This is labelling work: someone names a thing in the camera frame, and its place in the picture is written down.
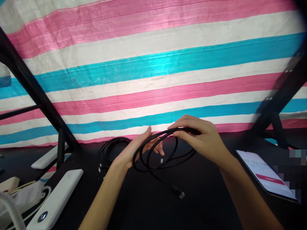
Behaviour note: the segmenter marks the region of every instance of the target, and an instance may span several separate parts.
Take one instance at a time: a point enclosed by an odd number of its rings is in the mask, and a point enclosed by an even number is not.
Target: black metal frame
[[[303,15],[305,24],[307,25],[307,3],[306,1],[295,0],[295,4]],[[292,59],[289,62],[285,72],[281,75],[278,81],[283,81],[280,89],[275,93],[274,96],[267,98],[263,101],[259,107],[258,112],[261,113],[251,131],[260,136],[270,136],[265,131],[270,124],[273,126],[275,138],[279,147],[288,149],[292,147],[297,149],[295,146],[291,146],[287,143],[286,136],[282,127],[282,123],[279,117],[279,113],[289,103],[293,96],[299,91],[299,89],[307,81],[307,39],[296,52],[295,56],[302,54],[302,58],[298,63]]]
[[[18,79],[36,105],[11,111],[0,115],[0,120],[34,109],[40,109],[54,128],[59,132],[58,139],[58,167],[64,162],[65,141],[73,151],[79,147],[79,143],[69,130],[68,126],[55,109],[42,87],[39,85],[27,65],[24,63],[13,44],[10,42],[0,27],[0,62],[5,64]]]

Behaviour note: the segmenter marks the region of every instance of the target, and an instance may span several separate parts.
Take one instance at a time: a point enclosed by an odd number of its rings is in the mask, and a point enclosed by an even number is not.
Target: right hand
[[[224,145],[215,125],[190,115],[179,118],[168,129],[178,127],[190,127],[201,132],[200,135],[193,135],[185,131],[176,131],[173,136],[179,137],[188,142],[197,152],[208,158],[217,165],[222,164],[226,158],[231,156]]]

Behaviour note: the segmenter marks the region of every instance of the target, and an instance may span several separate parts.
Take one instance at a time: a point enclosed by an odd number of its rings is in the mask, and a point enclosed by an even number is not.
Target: black cable
[[[111,164],[113,163],[113,160],[110,160],[109,154],[111,152],[111,149],[117,145],[118,143],[127,143],[129,144],[131,142],[130,139],[126,137],[116,137],[109,141],[107,141],[99,150],[98,156],[99,156],[99,162],[100,162],[100,169],[105,169],[106,172],[110,168]]]
[[[169,129],[169,130],[165,130],[163,132],[160,132],[160,133],[157,133],[157,134],[154,134],[152,135],[150,138],[148,138],[146,141],[144,141],[141,146],[137,149],[137,151],[134,153],[134,156],[133,156],[133,159],[132,159],[132,162],[133,162],[133,168],[138,171],[138,172],[142,172],[142,173],[146,173],[146,172],[149,172],[154,178],[156,178],[158,181],[160,181],[161,183],[165,184],[166,186],[168,186],[171,191],[177,195],[179,198],[183,198],[184,197],[184,193],[176,186],[176,185],[169,185],[168,183],[164,182],[163,180],[161,180],[159,177],[157,177],[153,171],[155,170],[159,170],[159,169],[166,169],[166,168],[171,168],[171,167],[175,167],[177,165],[180,165],[184,162],[186,162],[187,160],[189,160],[191,157],[193,157],[196,153],[196,150],[194,150],[193,148],[186,154],[182,155],[182,156],[179,156],[179,157],[173,157],[173,155],[175,154],[176,150],[177,150],[177,147],[178,147],[178,138],[175,137],[176,139],[176,144],[175,144],[175,148],[173,150],[173,152],[171,153],[171,155],[162,163],[160,164],[159,166],[157,167],[152,167],[149,165],[149,159],[150,159],[150,156],[152,154],[152,152],[154,151],[154,148],[161,142],[163,141],[165,138],[167,138],[168,136],[172,135],[174,132],[176,131],[186,131],[186,132],[190,132],[190,133],[193,133],[193,134],[196,134],[196,135],[199,135],[200,132],[198,130],[195,130],[195,129],[192,129],[192,128],[174,128],[174,129]],[[146,162],[144,161],[143,159],[143,155],[142,155],[142,152],[143,152],[143,149],[145,147],[145,145],[147,143],[149,143],[151,140],[157,138],[158,136],[161,136],[163,135],[158,141],[156,141],[156,143],[151,147],[151,149],[149,150],[148,154],[147,154],[147,159],[146,159]],[[112,164],[112,160],[109,159],[109,152],[110,152],[110,149],[120,143],[120,142],[126,142],[126,143],[130,143],[131,140],[129,140],[128,138],[126,137],[116,137],[116,138],[113,138],[111,140],[109,140],[108,142],[106,142],[102,148],[100,149],[99,151],[99,158],[100,158],[100,162],[101,162],[101,168],[106,168],[108,169],[110,167],[110,165]],[[142,162],[142,164],[146,167],[146,170],[142,170],[142,169],[139,169],[137,168],[137,165],[136,165],[136,157],[137,155],[139,154],[139,158],[140,158],[140,161]],[[184,158],[186,157],[184,160],[180,161],[179,163],[175,163],[174,165],[167,165],[169,164],[171,161],[175,160],[175,159],[180,159],[180,158]]]

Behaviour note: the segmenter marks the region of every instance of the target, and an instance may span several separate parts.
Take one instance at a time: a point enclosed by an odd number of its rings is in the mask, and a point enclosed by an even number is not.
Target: black table
[[[41,170],[33,169],[31,165],[52,148],[54,146],[0,149],[0,154],[4,156],[0,158],[0,168],[4,170],[0,174],[0,183],[11,177],[18,177],[19,186],[21,186],[40,179],[55,164],[56,160]]]
[[[234,150],[238,149],[255,152],[266,160],[268,154],[283,151],[260,137],[244,132],[222,133],[221,137],[234,156]],[[166,154],[170,153],[174,144],[173,137],[163,141]],[[104,172],[98,171],[98,151],[101,146],[101,143],[82,145],[82,149],[73,152],[46,183],[55,188],[68,170],[81,168],[84,171],[53,229],[74,230],[81,224],[105,176]],[[113,154],[117,155],[124,147],[118,146]],[[184,154],[190,148],[180,140],[178,154]],[[158,164],[161,156],[154,154],[153,157],[153,161]],[[246,172],[286,229],[299,229],[305,225],[304,206],[267,194],[248,169]],[[197,154],[182,165],[157,171],[156,174],[180,187],[185,198],[180,200],[175,197],[150,174],[130,169],[108,229],[242,229],[219,169],[209,160]]]

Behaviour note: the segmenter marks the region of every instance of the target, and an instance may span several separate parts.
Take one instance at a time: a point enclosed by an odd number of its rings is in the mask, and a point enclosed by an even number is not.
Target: striped fabric
[[[291,0],[0,4],[0,26],[80,143],[163,131],[184,114],[220,132],[249,129],[305,39]],[[0,102],[1,113],[34,104],[3,65]],[[307,127],[306,111],[307,85],[284,127]],[[0,126],[2,148],[57,144],[40,110]]]

